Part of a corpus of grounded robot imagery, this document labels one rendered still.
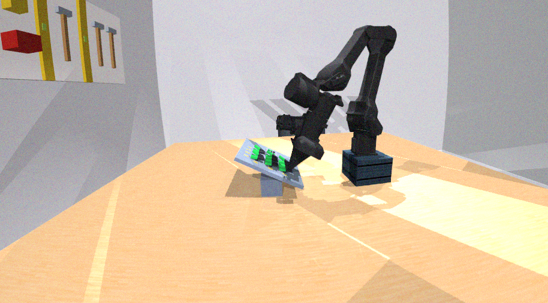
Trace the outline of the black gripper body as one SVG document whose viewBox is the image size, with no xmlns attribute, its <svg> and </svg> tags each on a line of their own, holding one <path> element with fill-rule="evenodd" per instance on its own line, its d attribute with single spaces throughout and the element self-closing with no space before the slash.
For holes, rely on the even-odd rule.
<svg viewBox="0 0 548 303">
<path fill-rule="evenodd" d="M 324 149 L 319 144 L 319 136 L 323 129 L 328 127 L 327 119 L 322 118 L 310 110 L 304 114 L 304 122 L 300 135 L 294 134 L 295 131 L 290 131 L 294 134 L 295 148 L 309 156 L 321 160 L 324 155 Z"/>
</svg>

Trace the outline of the light blue switch panel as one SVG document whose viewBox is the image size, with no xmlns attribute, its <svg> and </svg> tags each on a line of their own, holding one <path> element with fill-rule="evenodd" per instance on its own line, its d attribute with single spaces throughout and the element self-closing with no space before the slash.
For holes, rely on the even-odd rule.
<svg viewBox="0 0 548 303">
<path fill-rule="evenodd" d="M 299 167 L 288 168 L 290 157 L 247 138 L 234 161 L 261 172 L 261 197 L 282 196 L 282 182 L 304 187 Z"/>
</svg>

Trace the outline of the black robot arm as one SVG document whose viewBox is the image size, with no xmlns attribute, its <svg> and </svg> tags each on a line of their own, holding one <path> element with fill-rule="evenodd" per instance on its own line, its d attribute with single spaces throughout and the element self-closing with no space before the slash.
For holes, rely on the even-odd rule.
<svg viewBox="0 0 548 303">
<path fill-rule="evenodd" d="M 322 91 L 343 91 L 351 78 L 351 69 L 367 47 L 369 52 L 365 74 L 356 101 L 348 104 L 347 122 L 351 138 L 351 151 L 356 156 L 378 155 L 377 136 L 383 126 L 378 120 L 378 108 L 375 103 L 380 85 L 386 56 L 393 49 L 397 38 L 395 28 L 391 26 L 365 25 L 354 30 L 353 35 L 333 62 L 323 67 L 314 80 L 303 73 L 295 73 L 284 90 L 284 97 L 312 113 L 329 120 L 336 105 L 343 107 L 342 97 Z M 295 131 L 300 135 L 304 122 L 302 117 L 279 115 L 276 129 Z M 298 134 L 297 134 L 298 133 Z"/>
</svg>

